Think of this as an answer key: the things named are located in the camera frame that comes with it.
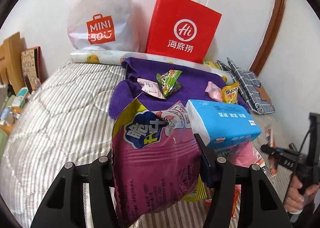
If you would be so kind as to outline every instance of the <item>purple towel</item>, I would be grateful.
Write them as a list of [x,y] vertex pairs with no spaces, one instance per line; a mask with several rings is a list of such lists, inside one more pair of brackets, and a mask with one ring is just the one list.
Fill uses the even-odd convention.
[[[225,82],[217,74],[186,66],[140,58],[127,58],[121,63],[121,66],[127,68],[126,80],[121,81],[116,86],[112,95],[109,115],[113,119],[116,119],[122,110],[142,92],[141,86],[137,82],[137,78],[157,82],[157,73],[162,75],[170,69],[182,71],[178,78],[178,82],[181,83],[183,87],[179,91],[168,96],[167,99],[158,99],[144,92],[139,96],[139,101],[150,111],[167,110],[179,100],[184,106],[189,99],[212,101],[208,96],[208,93],[204,91],[208,85],[208,81],[215,83],[220,88],[226,86]],[[249,111],[248,106],[240,95],[238,95],[238,104]]]

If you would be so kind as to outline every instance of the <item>mattress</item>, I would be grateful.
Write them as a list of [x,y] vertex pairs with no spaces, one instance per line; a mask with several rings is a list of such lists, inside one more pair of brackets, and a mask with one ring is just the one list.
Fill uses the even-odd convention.
[[[41,200],[66,162],[82,165],[108,154],[114,125],[108,115],[109,102],[124,78],[120,66],[68,62],[31,97],[8,139],[0,165],[0,193],[23,228],[31,226]],[[262,129],[270,123],[275,125],[272,115],[254,117]],[[288,144],[277,128],[275,137],[278,145]],[[263,136],[253,143],[259,149]],[[289,172],[279,167],[278,176],[270,180],[283,199]],[[161,213],[143,215],[132,227],[198,228],[203,226],[208,210],[204,200],[180,201]],[[87,227],[92,228],[87,184],[84,211]],[[236,227],[238,215],[239,200],[230,227]]]

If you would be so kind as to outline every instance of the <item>shopping bag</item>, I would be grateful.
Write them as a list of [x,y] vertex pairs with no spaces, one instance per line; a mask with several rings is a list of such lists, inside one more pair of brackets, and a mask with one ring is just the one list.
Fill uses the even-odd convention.
[[157,0],[146,53],[202,63],[221,16],[191,0]]
[[138,52],[132,0],[67,0],[68,36],[78,50]]

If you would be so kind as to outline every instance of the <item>green snack packet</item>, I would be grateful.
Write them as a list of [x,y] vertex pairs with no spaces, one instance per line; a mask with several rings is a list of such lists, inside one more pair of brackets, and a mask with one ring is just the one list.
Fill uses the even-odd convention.
[[177,79],[181,73],[182,72],[180,70],[171,69],[163,75],[156,75],[160,91],[163,94],[164,98],[167,98],[168,95],[178,91],[182,87],[182,85],[177,82]]

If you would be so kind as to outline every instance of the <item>white circle logo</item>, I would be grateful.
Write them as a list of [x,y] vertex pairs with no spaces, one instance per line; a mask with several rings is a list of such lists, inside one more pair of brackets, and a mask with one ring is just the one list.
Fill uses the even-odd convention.
[[197,35],[197,27],[193,21],[183,19],[175,24],[173,32],[178,40],[191,41]]

